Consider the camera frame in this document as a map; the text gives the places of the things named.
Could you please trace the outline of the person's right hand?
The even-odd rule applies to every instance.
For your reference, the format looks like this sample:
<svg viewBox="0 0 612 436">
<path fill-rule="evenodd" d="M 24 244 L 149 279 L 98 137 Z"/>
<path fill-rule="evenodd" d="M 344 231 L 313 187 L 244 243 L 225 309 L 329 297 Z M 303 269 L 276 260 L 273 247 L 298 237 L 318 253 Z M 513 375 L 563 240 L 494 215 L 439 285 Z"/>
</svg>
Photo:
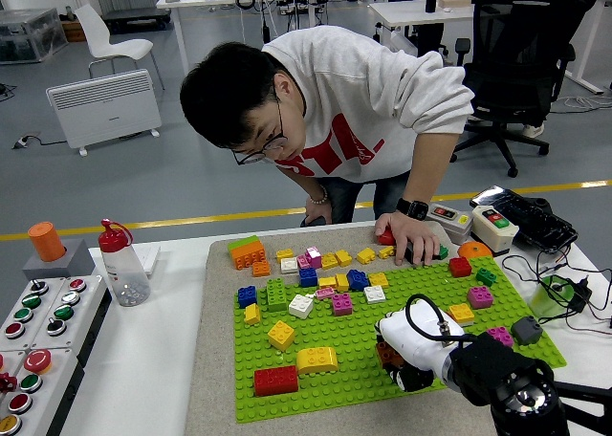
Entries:
<svg viewBox="0 0 612 436">
<path fill-rule="evenodd" d="M 306 216 L 304 223 L 306 226 L 313 226 L 314 224 L 331 225 L 333 223 L 332 205 L 329 201 L 322 204 L 316 204 L 308 200 L 306 202 L 305 212 Z"/>
</svg>

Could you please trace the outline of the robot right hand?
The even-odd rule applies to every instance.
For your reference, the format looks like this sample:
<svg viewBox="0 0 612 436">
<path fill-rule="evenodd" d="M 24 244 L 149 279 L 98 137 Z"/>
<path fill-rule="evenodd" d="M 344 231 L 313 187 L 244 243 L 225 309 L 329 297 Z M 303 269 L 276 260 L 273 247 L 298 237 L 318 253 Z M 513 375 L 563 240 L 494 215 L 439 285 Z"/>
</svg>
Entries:
<svg viewBox="0 0 612 436">
<path fill-rule="evenodd" d="M 439 336 L 439 317 L 434 309 L 424 300 L 420 299 L 410 305 L 409 314 L 411 320 L 422 331 L 431 336 Z M 443 320 L 448 324 L 451 336 L 462 336 L 464 329 L 457 324 L 448 314 L 441 313 Z M 447 346 L 442 341 L 431 340 L 419 334 L 407 321 L 405 308 L 400 311 L 387 314 L 377 321 L 375 331 L 382 339 L 414 368 L 432 372 L 433 376 L 453 391 L 460 391 L 459 386 L 451 377 L 453 366 L 451 365 L 450 353 L 458 347 L 457 342 Z M 404 366 L 399 372 L 389 373 L 393 382 L 397 383 L 403 391 L 416 391 L 429 386 L 429 384 L 409 384 L 412 374 L 409 366 Z"/>
</svg>

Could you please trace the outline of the person's left hand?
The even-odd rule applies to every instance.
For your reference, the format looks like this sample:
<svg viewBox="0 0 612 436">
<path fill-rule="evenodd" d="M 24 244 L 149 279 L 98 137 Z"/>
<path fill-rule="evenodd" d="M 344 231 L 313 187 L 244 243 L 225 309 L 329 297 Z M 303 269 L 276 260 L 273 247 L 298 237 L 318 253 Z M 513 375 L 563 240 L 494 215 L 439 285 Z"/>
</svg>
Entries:
<svg viewBox="0 0 612 436">
<path fill-rule="evenodd" d="M 399 211 L 384 213 L 375 223 L 375 234 L 382 235 L 390 229 L 396 241 L 395 264 L 404 263 L 405 250 L 412 245 L 412 264 L 416 266 L 430 265 L 433 256 L 439 253 L 439 237 L 422 221 L 409 218 Z"/>
</svg>

